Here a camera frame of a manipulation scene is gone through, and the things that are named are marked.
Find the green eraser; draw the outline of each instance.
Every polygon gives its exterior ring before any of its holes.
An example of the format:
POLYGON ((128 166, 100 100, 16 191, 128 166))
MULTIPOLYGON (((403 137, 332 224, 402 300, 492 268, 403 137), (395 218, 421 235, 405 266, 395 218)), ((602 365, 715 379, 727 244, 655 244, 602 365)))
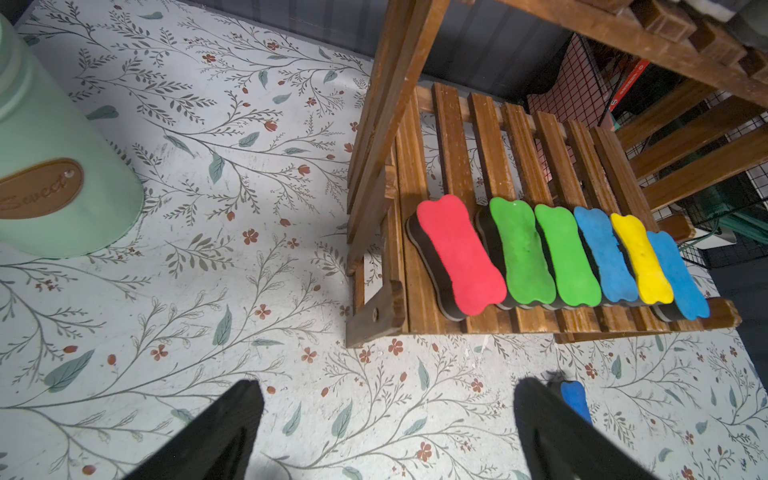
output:
POLYGON ((558 285, 560 299, 569 306, 597 306, 603 298, 600 283, 584 252, 573 214, 563 207, 536 206, 558 285))
POLYGON ((504 264, 500 271, 505 275, 515 304, 554 302, 557 290, 541 248, 531 206, 523 200, 510 202, 497 197, 491 199, 488 210, 503 252, 504 264))

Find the wooden rack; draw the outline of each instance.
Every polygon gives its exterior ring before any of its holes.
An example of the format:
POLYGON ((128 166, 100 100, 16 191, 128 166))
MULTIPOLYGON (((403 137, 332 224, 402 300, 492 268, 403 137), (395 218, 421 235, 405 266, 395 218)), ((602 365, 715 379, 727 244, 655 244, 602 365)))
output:
POLYGON ((729 300, 722 298, 709 299, 711 317, 694 322, 663 323, 648 307, 620 306, 557 312, 541 307, 506 312, 490 306, 481 315, 460 323, 447 320, 440 313, 423 262, 403 233, 405 219, 421 201, 429 198, 419 111, 432 112, 437 118, 445 192, 461 198, 471 215, 478 206, 464 122, 471 122, 475 131, 488 198, 516 198, 502 143, 503 130, 509 137, 523 183, 523 200, 531 205, 597 207, 608 214, 633 214, 647 230, 663 229, 678 242, 694 235, 690 220, 677 215, 658 223, 652 210, 768 160, 768 127, 762 127, 701 158, 696 166, 685 167, 641 190, 638 177, 659 171, 675 161, 672 157, 682 158, 764 110, 768 105, 768 87, 749 79, 743 71, 738 82, 728 80, 733 76, 723 73, 723 65, 710 65, 695 49, 693 53, 699 55, 699 63, 691 63, 682 51, 678 55, 670 45, 659 43, 659 37, 648 34, 637 19, 627 20, 626 13, 612 15, 575 0, 502 1, 708 84, 695 80, 683 83, 631 125, 619 130, 618 136, 602 128, 587 129, 576 121, 560 124, 553 115, 543 112, 527 115, 518 105, 499 107, 490 97, 480 94, 464 99, 454 88, 441 84, 434 84, 430 91, 415 84, 449 0, 389 0, 348 174, 347 240, 351 245, 347 273, 355 276, 355 315, 346 324, 346 345, 360 346, 368 340, 399 333, 554 333, 559 342, 576 342, 737 326, 741 322, 738 312, 729 300), (651 50, 666 49, 683 60, 675 64, 650 55, 651 51, 635 51, 635 44, 653 47, 651 50), (710 69, 709 74, 700 71, 705 67, 710 69), (663 147, 654 145, 632 162, 627 161, 626 147, 689 110, 715 87, 735 91, 746 100, 726 100, 727 106, 713 108, 696 119, 697 123, 692 123, 695 128, 683 128, 669 136, 670 140, 665 139, 663 147), (552 185, 547 184, 541 170, 535 139, 543 147, 552 185), (574 152, 574 164, 568 147, 574 152), (362 257, 377 230, 384 240, 383 285, 365 303, 362 257))

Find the floor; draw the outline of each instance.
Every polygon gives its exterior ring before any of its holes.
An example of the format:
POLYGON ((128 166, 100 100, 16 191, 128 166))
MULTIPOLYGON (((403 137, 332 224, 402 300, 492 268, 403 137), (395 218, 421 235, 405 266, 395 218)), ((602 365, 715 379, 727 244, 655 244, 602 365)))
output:
MULTIPOLYGON (((343 348, 369 61, 170 0, 42 0, 18 30, 147 200, 92 255, 0 247, 2 480, 120 478, 242 378, 266 397, 248 478, 524 480, 513 386, 558 370, 659 478, 768 471, 768 399, 733 331, 343 348)), ((368 295, 377 276, 373 255, 368 295)))

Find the blue object on floor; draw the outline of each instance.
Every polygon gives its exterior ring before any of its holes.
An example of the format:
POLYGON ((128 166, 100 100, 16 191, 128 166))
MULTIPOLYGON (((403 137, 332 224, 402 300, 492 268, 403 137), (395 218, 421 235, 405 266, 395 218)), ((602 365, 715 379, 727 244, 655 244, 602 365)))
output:
POLYGON ((710 306, 707 299, 694 283, 683 257, 680 256, 677 244, 670 234, 648 232, 648 240, 659 259, 661 271, 672 286, 674 305, 680 313, 689 320, 709 318, 710 306))
POLYGON ((629 273, 619 242, 614 235, 611 219, 597 208, 574 208, 574 217, 584 236, 592 258, 598 266, 600 287, 611 303, 636 302, 640 294, 637 282, 629 273))
POLYGON ((560 393, 563 395, 565 403, 578 413, 581 418, 592 425, 592 417, 587 406, 587 393, 584 391, 584 386, 581 382, 563 381, 560 384, 560 393))

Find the dark wall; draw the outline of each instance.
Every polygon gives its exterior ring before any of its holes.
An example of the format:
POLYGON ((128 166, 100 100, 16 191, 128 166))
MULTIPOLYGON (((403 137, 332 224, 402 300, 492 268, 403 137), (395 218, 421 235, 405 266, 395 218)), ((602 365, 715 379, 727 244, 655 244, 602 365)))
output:
POLYGON ((737 329, 763 384, 768 383, 768 257, 710 271, 720 295, 743 319, 737 329))
POLYGON ((16 23, 31 3, 32 0, 0 0, 0 14, 3 14, 11 23, 16 23))
MULTIPOLYGON (((202 0, 208 7, 373 57, 386 0, 202 0)), ((451 2, 424 73, 515 100, 541 91, 543 72, 561 57, 570 32, 502 5, 451 2)))

